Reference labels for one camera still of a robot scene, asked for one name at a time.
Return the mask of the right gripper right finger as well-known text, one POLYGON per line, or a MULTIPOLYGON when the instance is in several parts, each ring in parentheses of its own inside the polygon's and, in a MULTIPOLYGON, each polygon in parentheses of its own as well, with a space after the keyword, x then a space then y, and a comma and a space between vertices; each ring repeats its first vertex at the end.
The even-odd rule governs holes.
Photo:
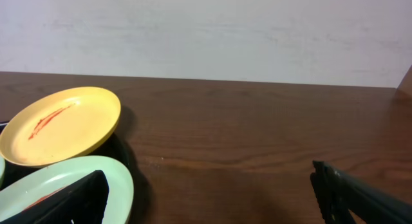
POLYGON ((326 224, 411 223, 411 205, 377 190, 326 162, 313 161, 310 181, 326 224))

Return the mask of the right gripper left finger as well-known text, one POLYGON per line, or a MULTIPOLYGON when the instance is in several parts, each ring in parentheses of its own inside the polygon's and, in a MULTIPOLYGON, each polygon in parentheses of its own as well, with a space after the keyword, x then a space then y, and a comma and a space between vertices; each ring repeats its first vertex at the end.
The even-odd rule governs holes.
POLYGON ((41 198, 1 224, 101 224, 108 196, 106 176, 96 170, 41 198))

